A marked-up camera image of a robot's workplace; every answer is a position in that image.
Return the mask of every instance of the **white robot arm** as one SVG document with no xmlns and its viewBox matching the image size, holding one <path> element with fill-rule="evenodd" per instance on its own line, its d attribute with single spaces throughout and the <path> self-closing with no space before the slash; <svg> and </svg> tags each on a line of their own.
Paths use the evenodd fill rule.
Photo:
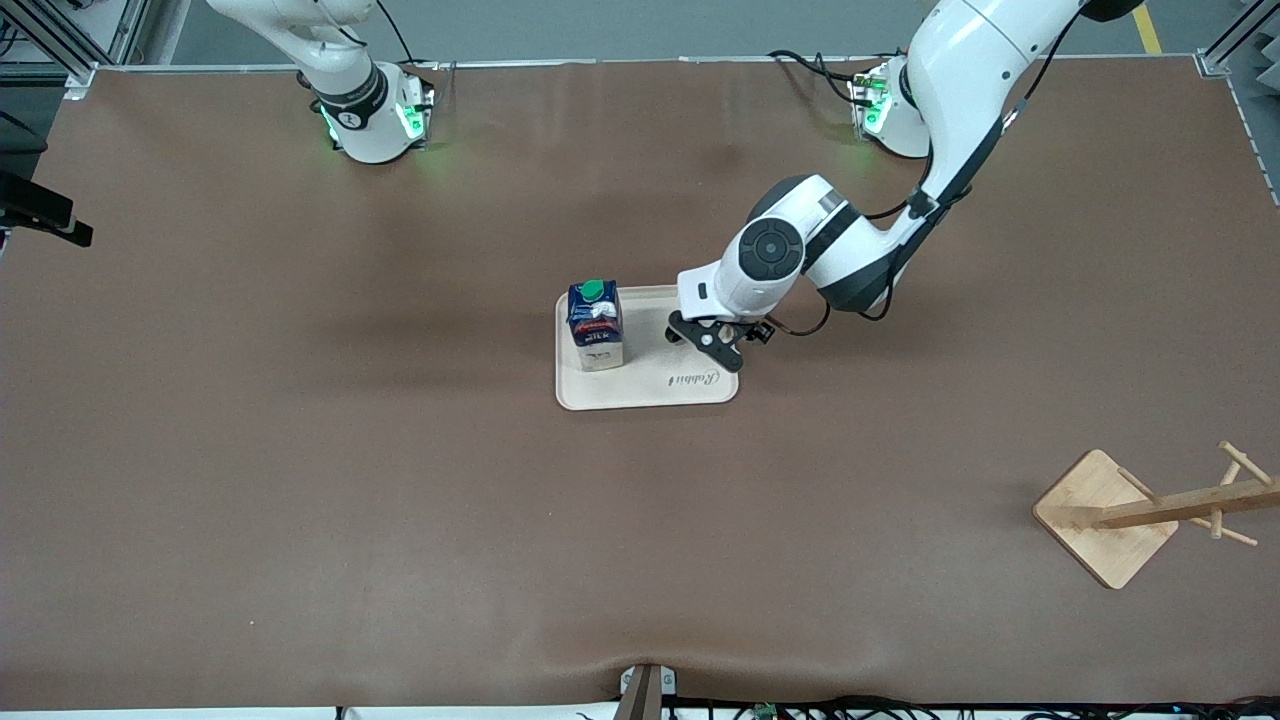
<svg viewBox="0 0 1280 720">
<path fill-rule="evenodd" d="M 434 94 L 392 63 L 374 63 L 348 27 L 376 0 L 207 0 L 293 60 L 320 100 L 334 142 L 361 163 L 387 163 L 426 138 Z"/>
<path fill-rule="evenodd" d="M 928 128 L 932 155 L 928 173 L 892 227 L 877 229 L 818 176 L 782 181 L 756 205 L 723 258 L 680 273 L 672 329 L 736 370 L 741 359 L 733 343 L 753 333 L 759 340 L 760 332 L 742 328 L 773 310 L 800 274 L 833 310 L 865 313 L 884 301 L 1004 135 L 1004 105 L 1023 72 L 1078 13 L 1114 19 L 1138 3 L 1093 0 L 1082 9 L 1083 0 L 942 0 L 911 40 L 895 83 Z M 777 264 L 769 261 L 777 255 L 769 245 L 746 242 L 765 220 L 788 241 Z M 786 223 L 792 232 L 780 227 Z M 796 236 L 801 252 L 791 263 Z M 737 329 L 726 331 L 728 325 Z"/>
</svg>

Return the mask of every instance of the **cable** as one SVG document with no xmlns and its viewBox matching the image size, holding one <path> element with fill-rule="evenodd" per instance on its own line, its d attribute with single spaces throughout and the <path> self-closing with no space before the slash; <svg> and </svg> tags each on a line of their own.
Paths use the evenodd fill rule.
<svg viewBox="0 0 1280 720">
<path fill-rule="evenodd" d="M 27 135 L 35 137 L 40 142 L 40 147 L 19 147 L 18 150 L 0 150 L 0 155 L 40 155 L 45 150 L 49 150 L 49 143 L 41 137 L 38 132 L 31 128 L 27 123 L 19 120 L 18 118 L 0 110 L 0 119 L 15 126 L 17 128 L 26 131 Z"/>
<path fill-rule="evenodd" d="M 334 29 L 340 32 L 343 37 L 355 42 L 360 47 L 369 47 L 367 42 L 347 32 L 347 28 L 344 28 L 342 23 L 338 22 L 338 18 L 333 17 L 333 13 L 329 12 L 329 8 L 326 8 L 324 3 L 321 3 L 320 0 L 311 0 L 311 1 L 316 4 L 316 8 L 320 9 L 320 13 L 325 17 L 326 20 L 329 20 L 329 24 L 332 24 Z"/>
<path fill-rule="evenodd" d="M 24 41 L 24 40 L 26 38 L 22 37 L 22 32 L 18 29 L 18 26 L 9 24 L 9 20 L 0 19 L 0 44 L 8 41 L 8 45 L 5 45 L 3 50 L 0 50 L 0 58 L 8 55 L 18 41 Z"/>
<path fill-rule="evenodd" d="M 663 707 L 699 708 L 714 712 L 714 708 L 739 708 L 733 720 L 741 720 L 744 715 L 759 703 L 755 701 L 733 700 L 707 700 L 687 697 L 663 697 Z M 1174 715 L 1189 715 L 1197 720 L 1243 720 L 1251 716 L 1270 716 L 1280 720 L 1280 697 L 1260 696 L 1243 697 L 1221 705 L 1201 705 L 1192 702 L 1153 702 L 1143 705 L 1084 705 L 1084 703 L 1059 703 L 1059 705 L 1027 705 L 1027 703 L 998 703 L 998 705 L 931 705 L 920 706 L 905 701 L 877 697 L 877 696 L 845 696 L 822 702 L 786 702 L 774 703 L 780 711 L 788 711 L 792 716 L 797 712 L 814 710 L 822 714 L 823 720 L 872 720 L 886 717 L 888 720 L 908 720 L 905 715 L 916 719 L 916 712 L 924 714 L 929 720 L 941 720 L 934 708 L 959 711 L 957 720 L 974 720 L 975 710 L 1000 710 L 1002 717 L 1016 717 L 1018 720 L 1125 720 L 1135 712 L 1158 712 Z M 1027 712 L 1019 716 L 1018 712 Z"/>
<path fill-rule="evenodd" d="M 925 181 L 925 178 L 929 177 L 929 170 L 932 170 L 932 169 L 933 169 L 933 146 L 931 145 L 928 155 L 924 156 L 924 172 L 920 173 L 920 179 L 916 181 L 916 183 L 915 183 L 916 187 L 924 184 L 924 181 Z M 890 208 L 888 210 L 884 210 L 883 213 L 872 213 L 872 214 L 864 215 L 864 217 L 868 220 L 881 220 L 881 219 L 884 219 L 884 218 L 887 218 L 890 215 L 896 215 L 897 213 L 901 213 L 904 209 L 906 209 L 906 204 L 910 202 L 910 200 L 911 200 L 911 196 L 908 195 L 906 197 L 902 199 L 901 202 L 899 202 L 897 205 Z"/>
<path fill-rule="evenodd" d="M 840 97 L 841 100 L 844 100 L 845 102 L 849 102 L 850 105 L 858 105 L 859 108 L 870 108 L 872 106 L 872 104 L 868 102 L 867 100 L 859 100 L 859 99 L 855 99 L 855 97 L 852 97 L 850 95 L 845 95 L 845 92 L 842 90 L 840 90 L 840 87 L 836 85 L 835 76 L 832 74 L 831 69 L 827 68 L 827 60 L 824 60 L 822 58 L 822 53 L 818 53 L 813 58 L 814 58 L 814 60 L 818 61 L 818 67 L 822 68 L 822 77 L 827 78 L 827 85 L 831 86 L 831 91 L 836 94 L 836 97 Z"/>
<path fill-rule="evenodd" d="M 818 320 L 817 325 L 814 325 L 814 327 L 812 327 L 812 328 L 809 328 L 806 331 L 794 331 L 794 329 L 788 328 L 786 325 L 786 323 L 778 320 L 773 315 L 765 315 L 764 319 L 768 320 L 769 323 L 772 323 L 773 325 L 776 325 L 780 331 L 782 331 L 783 333 L 786 333 L 786 334 L 788 334 L 791 337 L 809 337 L 813 333 L 820 331 L 822 327 L 827 324 L 827 319 L 831 318 L 831 302 L 827 302 L 826 305 L 827 305 L 827 307 L 822 311 L 822 319 Z"/>
<path fill-rule="evenodd" d="M 796 63 L 800 63 L 800 65 L 803 65 L 804 69 L 806 69 L 806 70 L 809 70 L 812 73 L 818 73 L 819 76 L 820 74 L 827 74 L 818 65 L 810 63 L 803 55 L 800 55 L 797 53 L 792 53 L 791 50 L 774 50 L 773 53 L 769 53 L 769 58 L 773 58 L 774 60 L 777 60 L 780 58 L 788 58 L 791 60 L 795 60 Z M 844 73 L 831 73 L 829 77 L 833 77 L 833 78 L 836 78 L 838 81 L 844 81 L 844 82 L 849 82 L 849 81 L 854 79 L 854 76 L 849 76 L 849 74 L 844 74 Z"/>
<path fill-rule="evenodd" d="M 1053 45 L 1048 49 L 1048 54 L 1044 55 L 1044 64 L 1041 65 L 1039 72 L 1036 73 L 1036 79 L 1032 81 L 1032 86 L 1028 87 L 1027 94 L 1023 95 L 1023 102 L 1030 100 L 1032 94 L 1036 92 L 1037 87 L 1039 87 L 1039 81 L 1044 77 L 1044 70 L 1048 69 L 1048 64 L 1053 61 L 1053 55 L 1057 54 L 1057 46 L 1062 44 L 1062 38 L 1066 37 L 1066 32 L 1071 29 L 1071 26 L 1075 24 L 1075 18 L 1079 17 L 1079 14 L 1073 15 L 1070 22 L 1066 23 L 1066 27 L 1062 28 L 1062 32 L 1057 33 L 1057 40 L 1053 41 Z"/>
<path fill-rule="evenodd" d="M 893 250 L 893 256 L 890 258 L 888 260 L 888 275 L 884 278 L 884 305 L 881 307 L 879 315 L 872 315 L 869 313 L 863 313 L 861 310 L 859 310 L 858 315 L 861 316 L 863 319 L 878 323 L 888 316 L 888 309 L 893 304 L 893 286 L 897 284 L 893 282 L 893 275 L 896 275 L 897 272 L 901 269 L 897 266 L 897 259 L 899 256 L 902 255 L 904 247 L 906 247 L 906 245 L 899 245 Z M 867 717 L 859 717 L 859 720 L 867 720 Z"/>
<path fill-rule="evenodd" d="M 426 60 L 421 60 L 419 58 L 415 58 L 413 53 L 410 51 L 408 42 L 404 42 L 404 36 L 401 35 L 399 26 L 396 24 L 396 18 L 393 18 L 392 14 L 387 10 L 387 5 L 383 5 L 383 0 L 378 0 L 378 9 L 381 10 L 383 15 L 387 17 L 387 23 L 390 24 L 392 29 L 396 32 L 396 40 L 401 41 L 401 49 L 404 50 L 404 59 L 401 60 L 401 61 L 402 63 L 425 63 Z"/>
</svg>

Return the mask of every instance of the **brown table surface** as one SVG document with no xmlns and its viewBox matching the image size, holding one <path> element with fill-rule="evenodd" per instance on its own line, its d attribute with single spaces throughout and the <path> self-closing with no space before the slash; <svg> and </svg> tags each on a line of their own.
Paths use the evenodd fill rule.
<svg viewBox="0 0 1280 720">
<path fill-rule="evenodd" d="M 884 323 L 749 348 L 723 406 L 572 414 L 550 309 L 669 283 L 777 179 L 919 165 L 769 64 L 457 73 L 436 143 L 332 152 L 292 76 L 101 73 L 3 300 L 3 706 L 1276 692 L 1280 514 L 1120 592 L 1033 520 L 1102 447 L 1280 471 L 1280 215 L 1189 59 L 1056 64 Z M 804 325 L 801 281 L 781 310 Z"/>
</svg>

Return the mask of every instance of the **black clamp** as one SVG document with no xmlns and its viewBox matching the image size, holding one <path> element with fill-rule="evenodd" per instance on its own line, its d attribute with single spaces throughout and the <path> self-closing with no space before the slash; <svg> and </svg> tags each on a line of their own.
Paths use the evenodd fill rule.
<svg viewBox="0 0 1280 720">
<path fill-rule="evenodd" d="M 0 246 L 14 228 L 31 228 L 88 247 L 93 228 L 77 220 L 68 197 L 0 170 Z"/>
<path fill-rule="evenodd" d="M 687 340 L 698 348 L 730 373 L 742 369 L 742 354 L 737 350 L 739 341 L 745 340 L 751 345 L 764 345 L 769 342 L 777 332 L 773 325 L 759 323 L 726 323 L 713 320 L 704 325 L 698 320 L 686 320 L 676 310 L 667 318 L 667 341 L 680 342 Z"/>
</svg>

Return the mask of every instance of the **blue milk carton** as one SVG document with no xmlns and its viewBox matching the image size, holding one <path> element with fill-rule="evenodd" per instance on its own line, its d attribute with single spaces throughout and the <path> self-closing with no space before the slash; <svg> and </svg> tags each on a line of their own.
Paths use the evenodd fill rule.
<svg viewBox="0 0 1280 720">
<path fill-rule="evenodd" d="M 622 304 L 616 281 L 593 279 L 568 287 L 568 331 L 582 369 L 622 364 Z"/>
</svg>

